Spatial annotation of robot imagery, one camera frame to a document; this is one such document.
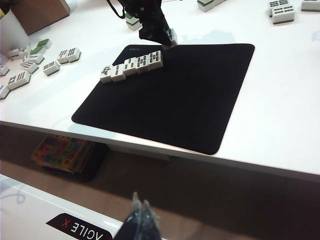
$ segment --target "row of mahjong tiles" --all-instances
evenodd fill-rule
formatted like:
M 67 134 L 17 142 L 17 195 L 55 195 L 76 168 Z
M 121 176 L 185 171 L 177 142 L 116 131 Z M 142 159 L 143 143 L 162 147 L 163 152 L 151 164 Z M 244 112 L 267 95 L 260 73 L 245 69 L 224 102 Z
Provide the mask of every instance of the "row of mahjong tiles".
M 221 4 L 226 0 L 197 0 L 198 8 L 203 11 L 207 12 L 217 5 Z M 282 5 L 288 4 L 287 0 L 273 0 L 269 2 L 269 16 L 272 17 L 272 7 L 277 6 L 277 9 Z M 301 2 L 301 11 L 306 12 L 320 12 L 320 0 L 302 0 Z M 282 15 L 287 15 L 289 20 L 287 22 L 291 22 L 292 20 L 292 10 L 291 9 L 278 9 L 278 13 L 282 13 Z M 274 24 L 278 23 L 284 23 L 285 21 L 278 21 L 277 17 L 273 20 Z
M 101 74 L 100 81 L 104 83 L 125 80 L 133 74 L 142 74 L 164 66 L 163 55 L 160 50 L 149 54 L 126 59 L 124 63 L 106 66 Z

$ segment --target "black cable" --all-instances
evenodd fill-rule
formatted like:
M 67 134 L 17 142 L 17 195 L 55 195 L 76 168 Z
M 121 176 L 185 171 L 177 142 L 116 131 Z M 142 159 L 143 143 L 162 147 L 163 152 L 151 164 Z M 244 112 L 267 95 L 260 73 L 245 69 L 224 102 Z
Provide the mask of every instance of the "black cable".
M 122 16 L 119 15 L 119 13 L 117 12 L 117 10 L 115 9 L 115 7 L 112 5 L 112 3 L 110 2 L 110 0 L 106 0 L 108 2 L 108 4 L 110 5 L 110 7 L 112 8 L 112 10 L 114 11 L 114 13 L 121 19 L 125 18 L 125 7 L 121 4 L 122 6 Z

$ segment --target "white mahjong tile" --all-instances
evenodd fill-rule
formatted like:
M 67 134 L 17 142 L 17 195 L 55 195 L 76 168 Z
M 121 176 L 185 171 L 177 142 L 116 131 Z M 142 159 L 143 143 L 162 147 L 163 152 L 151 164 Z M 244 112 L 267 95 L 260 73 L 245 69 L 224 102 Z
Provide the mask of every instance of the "white mahjong tile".
M 295 10 L 292 5 L 272 9 L 273 24 L 292 22 L 295 19 Z
M 10 93 L 10 89 L 8 88 L 8 86 L 5 85 L 0 85 L 0 99 L 5 99 L 8 94 Z
M 7 75 L 10 69 L 7 66 L 0 66 L 0 77 Z
M 134 24 L 136 23 L 137 21 L 139 21 L 138 18 L 135 18 L 133 16 L 131 16 L 129 13 L 125 13 L 125 21 L 129 24 Z
M 22 57 L 22 56 L 20 56 L 20 49 L 19 48 L 16 48 L 16 49 L 9 51 L 8 56 L 12 60 L 18 60 L 18 59 L 21 59 L 21 57 Z
M 143 55 L 136 58 L 135 70 L 138 74 L 150 71 L 148 66 L 149 55 Z
M 15 90 L 29 83 L 31 75 L 27 71 L 23 71 L 18 75 L 12 76 L 8 82 L 8 88 Z
M 22 48 L 21 51 L 20 51 L 20 56 L 23 58 L 23 57 L 25 57 L 25 56 L 28 56 L 28 55 L 30 54 L 30 52 L 31 52 L 31 49 L 30 49 L 30 48 L 24 47 L 24 48 Z
M 167 34 L 169 36 L 169 39 L 170 39 L 172 45 L 171 46 L 162 45 L 164 50 L 172 49 L 178 45 L 178 40 L 177 40 L 177 35 L 176 35 L 175 30 L 173 28 L 169 29 L 167 31 Z
M 28 57 L 28 62 L 33 62 L 35 64 L 40 64 L 44 60 L 44 56 L 42 54 L 32 54 Z
M 208 1 L 207 3 L 204 3 L 202 0 L 198 0 L 197 4 L 198 8 L 204 13 L 213 9 L 216 5 L 214 0 Z
M 59 53 L 59 56 L 57 57 L 57 61 L 60 63 L 60 64 L 66 64 L 68 63 L 68 59 L 67 59 L 67 54 L 68 54 L 68 51 L 69 49 L 65 49 L 65 50 L 62 50 L 60 53 Z
M 66 59 L 69 61 L 69 63 L 78 61 L 80 58 L 80 50 L 77 47 L 71 48 L 69 49 L 67 55 L 66 55 Z
M 27 62 L 29 62 L 29 57 L 30 55 L 26 55 L 23 58 L 21 58 L 21 62 L 20 62 L 20 66 L 22 67 L 23 65 L 25 65 Z
M 303 0 L 301 11 L 320 12 L 320 0 Z
M 111 80 L 113 82 L 119 82 L 126 79 L 126 75 L 124 73 L 124 64 L 121 63 L 119 65 L 115 65 L 111 69 Z
M 288 4 L 289 4 L 288 0 L 273 0 L 273 1 L 270 1 L 269 4 L 268 4 L 269 17 L 272 17 L 272 9 L 279 8 L 279 7 L 288 5 Z
M 132 57 L 132 58 L 124 60 L 123 72 L 126 76 L 133 75 L 133 74 L 137 73 L 136 62 L 137 62 L 136 57 Z
M 43 72 L 47 76 L 50 76 L 50 75 L 58 72 L 59 69 L 60 69 L 60 66 L 56 61 L 52 61 L 52 62 L 43 66 Z
M 106 66 L 100 73 L 100 81 L 105 84 L 108 82 L 111 82 L 111 69 L 112 69 L 112 65 L 110 66 Z
M 126 25 L 127 25 L 128 28 L 131 29 L 132 31 L 136 31 L 136 30 L 138 30 L 139 28 L 142 27 L 142 24 L 141 24 L 139 21 L 137 21 L 137 22 L 134 23 L 134 24 L 131 24 L 131 23 L 128 23 L 128 22 L 127 22 Z
M 148 66 L 150 70 L 162 68 L 164 66 L 161 51 L 149 53 Z
M 38 70 L 39 67 L 34 62 L 28 61 L 27 63 L 25 63 L 22 66 L 22 68 L 23 68 L 23 70 L 27 71 L 28 73 L 33 74 L 35 71 Z

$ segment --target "robotic arm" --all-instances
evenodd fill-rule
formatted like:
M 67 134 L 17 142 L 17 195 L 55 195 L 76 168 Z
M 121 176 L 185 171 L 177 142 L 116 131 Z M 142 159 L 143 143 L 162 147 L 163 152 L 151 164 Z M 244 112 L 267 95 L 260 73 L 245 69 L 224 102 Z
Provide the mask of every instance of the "robotic arm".
M 139 38 L 162 45 L 171 46 L 172 42 L 167 34 L 169 30 L 165 15 L 161 10 L 161 0 L 118 0 L 124 10 L 131 16 L 140 19 L 142 29 L 139 30 Z M 107 0 L 113 11 L 114 7 Z

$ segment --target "mahjong tile with bamboo symbol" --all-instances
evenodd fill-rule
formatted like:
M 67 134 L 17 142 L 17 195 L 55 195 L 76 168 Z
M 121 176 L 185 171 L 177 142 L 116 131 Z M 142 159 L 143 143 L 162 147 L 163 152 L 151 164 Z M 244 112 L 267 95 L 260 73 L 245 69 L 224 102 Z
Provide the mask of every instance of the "mahjong tile with bamboo symbol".
M 137 64 L 137 58 L 136 57 L 132 57 L 129 59 L 124 60 L 124 68 L 123 68 L 123 72 L 126 76 L 129 75 L 133 75 L 136 74 L 136 64 Z
M 119 82 L 126 79 L 124 73 L 124 64 L 115 65 L 111 69 L 111 79 L 113 82 Z
M 163 56 L 161 51 L 149 53 L 148 66 L 150 70 L 162 68 L 164 66 Z
M 150 71 L 148 66 L 149 55 L 139 56 L 136 59 L 135 70 L 138 74 Z
M 173 28 L 171 28 L 167 31 L 167 35 L 168 35 L 172 45 L 171 46 L 162 45 L 164 50 L 172 49 L 178 45 L 177 34 Z

